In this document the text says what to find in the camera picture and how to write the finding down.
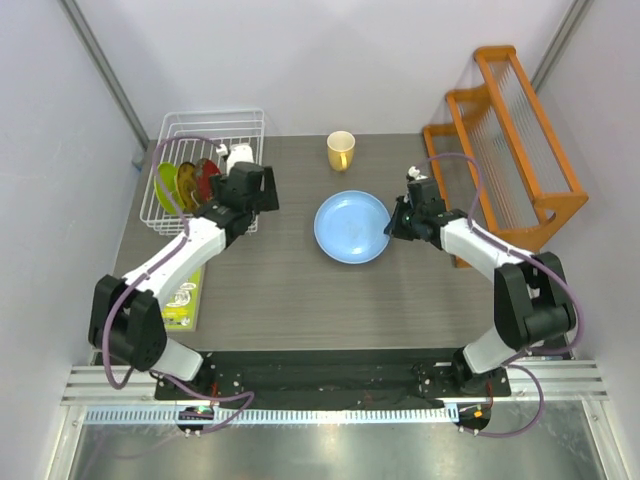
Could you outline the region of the light blue plate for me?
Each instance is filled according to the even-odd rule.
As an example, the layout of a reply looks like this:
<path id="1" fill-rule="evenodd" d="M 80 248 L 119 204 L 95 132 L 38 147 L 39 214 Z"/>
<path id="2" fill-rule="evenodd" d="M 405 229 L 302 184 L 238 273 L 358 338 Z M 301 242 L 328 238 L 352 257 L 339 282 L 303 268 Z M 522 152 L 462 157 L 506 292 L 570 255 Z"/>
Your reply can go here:
<path id="1" fill-rule="evenodd" d="M 370 193 L 346 190 L 327 198 L 318 208 L 313 233 L 319 248 L 331 259 L 359 265 L 379 257 L 390 237 L 391 220 L 385 205 Z"/>

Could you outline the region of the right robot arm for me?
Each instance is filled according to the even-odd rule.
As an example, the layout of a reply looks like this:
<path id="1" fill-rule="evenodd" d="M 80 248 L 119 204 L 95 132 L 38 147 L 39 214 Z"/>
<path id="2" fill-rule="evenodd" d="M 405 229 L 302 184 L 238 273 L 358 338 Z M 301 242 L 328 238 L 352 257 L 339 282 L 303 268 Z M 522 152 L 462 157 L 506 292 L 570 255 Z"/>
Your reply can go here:
<path id="1" fill-rule="evenodd" d="M 534 254 L 489 233 L 467 215 L 448 210 L 437 181 L 418 176 L 396 205 L 385 233 L 425 241 L 481 273 L 493 285 L 493 326 L 458 349 L 451 362 L 457 391 L 472 395 L 488 375 L 525 350 L 562 336 L 578 323 L 560 259 Z"/>

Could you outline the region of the red floral plate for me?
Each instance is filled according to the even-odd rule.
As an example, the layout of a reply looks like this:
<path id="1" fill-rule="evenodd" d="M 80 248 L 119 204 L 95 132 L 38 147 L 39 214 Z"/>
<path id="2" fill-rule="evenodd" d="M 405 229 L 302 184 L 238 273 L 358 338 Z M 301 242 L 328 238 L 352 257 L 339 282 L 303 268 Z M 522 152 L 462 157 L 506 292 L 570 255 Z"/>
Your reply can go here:
<path id="1" fill-rule="evenodd" d="M 221 171 L 219 167 L 210 159 L 201 158 L 195 163 L 194 179 L 197 186 L 199 203 L 201 205 L 213 199 L 214 192 L 210 178 L 220 174 Z"/>

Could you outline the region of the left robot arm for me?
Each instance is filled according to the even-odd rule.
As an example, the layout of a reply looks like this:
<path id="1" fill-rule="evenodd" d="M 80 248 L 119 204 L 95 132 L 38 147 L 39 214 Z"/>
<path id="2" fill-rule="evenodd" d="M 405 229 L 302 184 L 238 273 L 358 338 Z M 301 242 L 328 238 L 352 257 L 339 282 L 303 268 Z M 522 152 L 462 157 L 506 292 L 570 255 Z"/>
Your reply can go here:
<path id="1" fill-rule="evenodd" d="M 109 362 L 116 360 L 178 379 L 193 399 L 211 391 L 213 375 L 203 355 L 167 336 L 162 309 L 196 270 L 245 235 L 260 213 L 278 210 L 279 201 L 269 166 L 237 162 L 210 183 L 213 200 L 169 244 L 124 277 L 106 275 L 96 284 L 88 340 L 101 350 L 110 382 Z"/>

